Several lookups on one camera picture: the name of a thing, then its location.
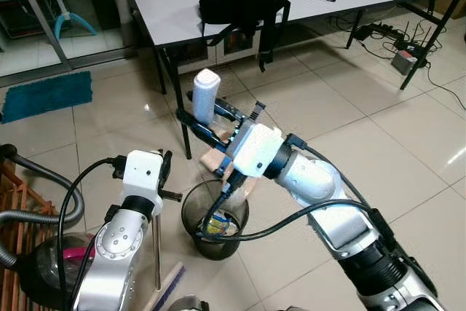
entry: tile floor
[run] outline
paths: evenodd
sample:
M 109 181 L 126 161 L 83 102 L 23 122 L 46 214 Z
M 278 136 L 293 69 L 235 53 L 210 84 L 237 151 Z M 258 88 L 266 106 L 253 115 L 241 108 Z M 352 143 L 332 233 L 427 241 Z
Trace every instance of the tile floor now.
M 67 58 L 95 54 L 123 47 L 118 28 L 99 31 L 91 36 L 80 28 L 63 32 L 60 45 Z M 0 76 L 28 71 L 60 63 L 55 50 L 45 35 L 10 40 L 4 52 L 0 52 Z
M 451 21 L 443 49 L 431 56 L 431 78 L 466 101 L 465 24 Z M 267 104 L 261 121 L 306 138 L 333 160 L 380 208 L 405 249 L 436 283 L 450 310 L 466 310 L 466 114 L 447 92 L 420 70 L 408 88 L 390 62 L 354 43 L 343 50 L 346 33 L 326 34 L 281 50 L 264 75 L 254 60 L 217 71 L 220 95 L 249 111 L 255 99 Z M 73 178 L 101 157 L 132 149 L 171 149 L 167 188 L 187 193 L 210 174 L 198 163 L 207 149 L 193 140 L 194 159 L 183 156 L 175 101 L 159 93 L 153 66 L 118 61 L 90 69 L 93 102 L 0 126 L 0 143 Z M 189 89 L 192 75 L 183 78 Z M 0 89 L 0 105 L 6 89 Z M 63 191 L 30 173 L 46 198 L 60 203 Z M 95 232 L 106 208 L 118 202 L 121 182 L 100 168 L 82 183 L 86 213 L 75 230 Z M 250 197 L 246 232 L 254 232 L 297 210 L 285 190 L 261 179 Z M 181 205 L 162 212 L 162 273 L 177 261 L 187 273 L 170 300 L 194 293 L 212 310 L 275 311 L 290 305 L 308 310 L 363 310 L 355 290 L 305 220 L 263 240 L 242 243 L 226 261 L 208 261 L 194 249 L 180 219 Z M 153 289 L 150 238 L 139 269 L 134 310 Z

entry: pink object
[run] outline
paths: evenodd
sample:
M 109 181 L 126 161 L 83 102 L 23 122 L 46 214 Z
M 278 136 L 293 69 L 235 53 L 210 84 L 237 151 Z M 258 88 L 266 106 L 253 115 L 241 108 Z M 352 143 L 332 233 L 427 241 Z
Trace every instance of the pink object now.
M 63 258 L 64 259 L 78 259 L 82 260 L 84 258 L 84 254 L 86 253 L 87 247 L 78 247 L 78 248 L 66 248 L 63 250 Z M 95 256 L 95 248 L 92 248 L 90 251 L 90 258 Z

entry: blue rug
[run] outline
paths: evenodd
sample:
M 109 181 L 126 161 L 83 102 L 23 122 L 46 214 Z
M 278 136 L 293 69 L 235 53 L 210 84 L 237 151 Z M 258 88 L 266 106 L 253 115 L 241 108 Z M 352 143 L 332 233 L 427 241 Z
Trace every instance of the blue rug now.
M 92 101 L 90 72 L 79 72 L 11 87 L 3 105 L 2 124 Z

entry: vacuum hose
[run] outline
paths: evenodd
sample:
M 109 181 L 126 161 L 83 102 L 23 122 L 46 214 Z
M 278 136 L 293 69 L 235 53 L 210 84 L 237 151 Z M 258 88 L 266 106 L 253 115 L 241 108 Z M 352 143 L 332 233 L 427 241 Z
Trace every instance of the vacuum hose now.
M 26 158 L 21 157 L 16 152 L 16 147 L 13 145 L 2 145 L 0 146 L 0 162 L 3 158 L 7 158 L 12 162 L 21 165 L 24 168 L 32 170 L 41 176 L 54 181 L 55 183 L 61 185 L 65 189 L 69 189 L 71 182 L 64 178 L 62 175 L 57 174 L 50 169 L 44 168 L 35 162 L 27 160 Z M 73 201 L 74 208 L 73 210 L 66 214 L 65 222 L 67 224 L 76 223 L 84 213 L 84 200 L 82 198 L 81 192 L 78 189 L 75 189 L 73 192 Z M 59 217 L 57 215 L 42 215 L 37 213 L 30 213 L 23 210 L 6 210 L 0 212 L 0 226 L 6 221 L 21 221 L 21 222 L 31 222 L 33 224 L 58 224 Z M 15 269 L 17 263 L 17 256 L 13 253 L 10 253 L 2 241 L 0 241 L 0 264 L 5 266 L 8 269 Z

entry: trash can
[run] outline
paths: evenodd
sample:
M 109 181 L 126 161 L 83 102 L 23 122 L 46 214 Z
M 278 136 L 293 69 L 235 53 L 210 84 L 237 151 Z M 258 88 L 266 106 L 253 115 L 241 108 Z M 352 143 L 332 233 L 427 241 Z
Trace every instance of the trash can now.
M 191 235 L 197 250 L 210 260 L 226 259 L 240 246 L 240 242 L 215 242 L 199 236 L 204 217 L 220 197 L 221 188 L 221 179 L 208 180 L 196 185 L 187 194 L 181 209 L 184 228 Z M 219 232 L 223 232 L 223 235 L 241 235 L 248 222 L 248 201 L 238 203 L 226 200 L 216 211 L 215 217 L 218 218 L 216 222 L 222 225 Z

